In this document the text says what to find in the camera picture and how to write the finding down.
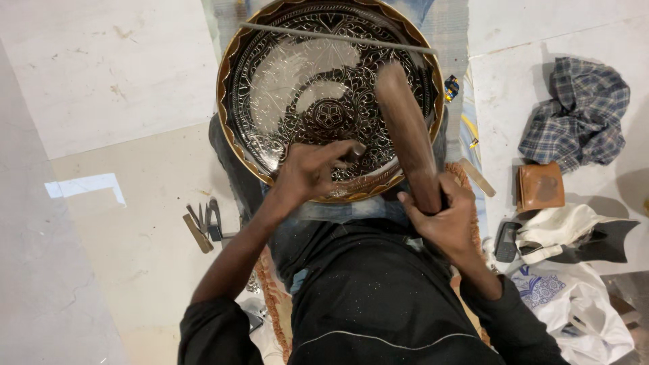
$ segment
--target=metal rod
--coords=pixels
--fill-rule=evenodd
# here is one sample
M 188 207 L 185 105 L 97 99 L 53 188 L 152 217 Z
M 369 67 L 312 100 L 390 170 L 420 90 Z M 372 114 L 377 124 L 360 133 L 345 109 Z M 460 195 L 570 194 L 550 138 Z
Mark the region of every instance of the metal rod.
M 381 42 L 379 40 L 368 40 L 368 39 L 364 39 L 364 38 L 340 36 L 340 35 L 337 35 L 337 34 L 326 34 L 326 33 L 315 33 L 315 32 L 307 32 L 307 31 L 299 31 L 297 29 L 271 27 L 270 25 L 247 23 L 246 21 L 242 21 L 241 23 L 239 23 L 239 26 L 241 28 L 257 29 L 258 31 L 279 32 L 279 33 L 292 34 L 294 36 L 305 36 L 305 37 L 314 37 L 314 38 L 326 38 L 326 39 L 331 39 L 331 40 L 342 40 L 342 41 L 350 42 L 350 43 L 369 44 L 369 45 L 376 45 L 378 47 L 402 49 L 404 51 L 414 51 L 414 52 L 428 53 L 429 55 L 435 55 L 433 49 L 425 48 L 425 47 L 417 47 L 415 45 L 405 45 L 405 44 L 398 44 L 398 43 Z

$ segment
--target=engraved metal plate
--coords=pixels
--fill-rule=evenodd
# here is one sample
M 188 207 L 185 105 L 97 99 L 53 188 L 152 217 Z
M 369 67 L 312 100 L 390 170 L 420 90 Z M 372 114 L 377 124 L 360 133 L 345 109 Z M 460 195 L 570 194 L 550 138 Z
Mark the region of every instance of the engraved metal plate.
M 421 44 L 413 42 L 403 19 L 395 21 L 380 6 L 350 1 L 278 4 L 271 4 L 275 7 L 272 12 L 262 10 L 250 21 Z M 239 157 L 249 167 L 254 166 L 258 176 L 274 178 L 286 146 L 295 142 L 323 145 L 356 139 L 367 146 L 351 168 L 332 171 L 337 188 L 322 201 L 369 196 L 377 186 L 387 186 L 400 174 L 374 97 L 376 71 L 382 64 L 400 62 L 429 126 L 438 117 L 435 102 L 440 95 L 433 82 L 436 63 L 421 54 L 250 30 L 235 35 L 233 43 L 224 57 L 227 74 L 222 75 L 223 65 L 219 72 L 225 91 L 219 111 L 222 107 L 227 116 L 222 115 L 221 120 L 232 131 L 233 148 L 243 154 Z

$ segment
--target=white tile floor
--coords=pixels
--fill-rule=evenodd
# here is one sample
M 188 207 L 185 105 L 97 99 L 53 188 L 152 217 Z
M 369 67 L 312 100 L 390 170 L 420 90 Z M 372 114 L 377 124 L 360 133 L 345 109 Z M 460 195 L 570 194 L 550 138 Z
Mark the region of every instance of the white tile floor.
M 649 3 L 471 0 L 469 10 L 483 171 L 498 191 L 489 233 L 513 214 L 512 165 L 530 113 L 550 98 L 547 65 L 597 60 L 631 87 L 627 147 L 608 167 L 566 175 L 565 188 L 643 223 L 628 238 L 629 264 L 596 268 L 647 270 Z M 201 3 L 0 0 L 0 38 L 0 188 L 11 195 L 0 203 L 0 317 L 10 318 L 0 363 L 175 363 L 178 321 L 218 252 L 200 253 L 184 205 L 206 192 L 226 231 L 238 222 L 206 140 L 216 58 Z M 49 199 L 43 185 L 104 173 L 125 207 L 112 190 Z
M 622 9 L 632 8 L 632 1 L 622 3 Z M 649 62 L 649 38 L 646 37 L 649 15 L 638 16 L 646 12 L 646 1 L 636 3 L 638 11 L 628 19 L 601 25 L 588 23 L 582 31 L 543 40 L 537 40 L 540 36 L 532 33 L 536 24 L 546 20 L 529 19 L 529 27 L 520 33 L 525 33 L 525 29 L 532 31 L 527 38 L 517 38 L 514 43 L 520 45 L 495 51 L 477 37 L 480 31 L 471 23 L 469 39 L 477 39 L 478 49 L 490 50 L 471 57 L 482 168 L 485 178 L 498 192 L 487 200 L 489 235 L 496 234 L 503 218 L 515 215 L 513 166 L 522 164 L 519 158 L 522 155 L 517 148 L 534 108 L 551 99 L 547 81 L 554 58 L 570 55 L 593 60 L 614 67 L 631 88 L 631 102 L 622 119 L 622 132 L 627 144 L 609 166 L 586 166 L 564 175 L 567 200 L 590 203 L 602 215 L 631 217 L 643 223 L 630 233 L 626 241 L 629 263 L 595 262 L 594 266 L 600 273 L 649 270 L 649 262 L 644 259 L 649 255 L 649 246 L 646 245 L 649 219 L 642 209 L 642 202 L 649 197 L 649 159 L 644 148 L 649 129 L 643 127 L 649 107 L 649 68 L 646 66 Z M 572 12 L 574 16 L 573 6 L 568 1 L 555 13 Z M 588 14 L 592 15 L 591 21 L 596 21 L 600 19 L 600 12 L 608 10 L 603 6 L 591 9 Z

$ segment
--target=scalloped gold border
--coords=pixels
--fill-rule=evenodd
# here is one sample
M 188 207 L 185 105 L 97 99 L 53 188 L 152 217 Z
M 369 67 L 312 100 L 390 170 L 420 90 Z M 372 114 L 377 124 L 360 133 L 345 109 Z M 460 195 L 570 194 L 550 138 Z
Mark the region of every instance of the scalloped gold border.
M 260 16 L 265 16 L 265 15 L 270 15 L 273 12 L 277 11 L 282 4 L 284 3 L 303 3 L 305 1 L 309 0 L 276 0 L 273 1 L 272 3 L 266 5 L 259 11 L 257 11 L 255 14 L 253 14 L 250 18 L 248 18 L 248 22 L 250 23 L 256 23 L 256 20 Z M 393 8 L 392 6 L 383 3 L 380 0 L 354 0 L 355 2 L 361 4 L 361 5 L 369 5 L 369 6 L 379 6 L 383 14 L 397 22 L 400 22 L 404 25 L 404 28 L 408 32 L 408 34 L 414 38 L 415 40 L 419 41 L 419 45 L 421 47 L 427 47 L 430 48 L 430 44 L 426 40 L 423 34 L 419 31 L 417 27 L 414 26 L 408 20 L 403 14 L 401 14 L 397 9 Z M 227 116 L 228 113 L 225 110 L 225 106 L 223 105 L 223 98 L 225 96 L 225 85 L 223 81 L 225 78 L 230 74 L 230 57 L 236 52 L 236 50 L 239 48 L 239 39 L 241 36 L 247 34 L 248 32 L 252 31 L 252 29 L 244 29 L 244 28 L 239 28 L 237 32 L 233 35 L 232 39 L 228 43 L 228 46 L 225 48 L 225 52 L 223 53 L 223 57 L 221 59 L 221 65 L 219 67 L 219 73 L 217 76 L 217 86 L 216 86 L 216 98 L 218 100 L 218 109 L 219 109 L 219 119 L 221 121 L 221 128 L 223 128 L 223 132 L 226 136 L 226 139 L 228 140 L 228 144 L 234 151 L 234 154 L 237 155 L 241 163 L 243 163 L 250 172 L 252 172 L 255 176 L 257 176 L 261 181 L 264 183 L 268 184 L 269 186 L 272 186 L 274 181 L 273 179 L 263 173 L 259 172 L 259 169 L 257 166 L 255 166 L 252 162 L 246 160 L 245 155 L 243 154 L 243 149 L 234 143 L 234 133 L 232 132 L 232 129 L 226 125 L 227 122 Z M 439 128 L 441 125 L 441 120 L 442 120 L 442 113 L 444 109 L 444 90 L 443 90 L 443 77 L 441 73 L 441 68 L 439 67 L 439 62 L 437 61 L 437 57 L 431 56 L 428 54 L 423 54 L 424 59 L 426 59 L 431 65 L 433 66 L 433 84 L 437 88 L 437 97 L 435 99 L 434 105 L 435 105 L 435 121 L 433 124 L 430 126 L 430 141 L 431 144 L 435 142 L 435 138 L 437 137 L 437 133 L 439 132 Z M 381 194 L 382 192 L 385 192 L 386 190 L 390 189 L 391 187 L 397 185 L 403 179 L 405 176 L 403 176 L 403 173 L 400 175 L 394 176 L 390 181 L 388 181 L 387 184 L 385 185 L 378 185 L 375 186 L 372 191 L 369 193 L 355 193 L 352 195 L 348 195 L 345 197 L 318 197 L 316 199 L 313 199 L 312 201 L 316 201 L 319 203 L 350 203 L 352 201 L 358 201 L 362 199 L 367 199 L 368 197 L 372 197 L 374 195 Z

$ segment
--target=white plastic bag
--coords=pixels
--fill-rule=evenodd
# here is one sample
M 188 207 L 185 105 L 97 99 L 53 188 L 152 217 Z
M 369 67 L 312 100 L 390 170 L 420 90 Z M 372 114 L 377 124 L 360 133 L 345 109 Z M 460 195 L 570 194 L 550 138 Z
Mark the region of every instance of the white plastic bag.
M 586 263 L 543 261 L 511 274 L 525 305 L 545 324 L 571 364 L 610 364 L 633 349 L 597 272 Z
M 564 207 L 542 209 L 534 218 L 527 221 L 518 230 L 516 246 L 523 261 L 531 265 L 561 254 L 563 252 L 562 246 L 573 244 L 579 237 L 591 231 L 599 223 L 622 221 L 637 222 L 635 220 L 600 216 L 586 204 L 566 203 Z M 628 230 L 637 224 L 639 222 L 631 225 Z M 622 247 L 627 232 L 624 235 L 618 232 L 620 235 L 618 239 L 621 240 L 620 245 Z

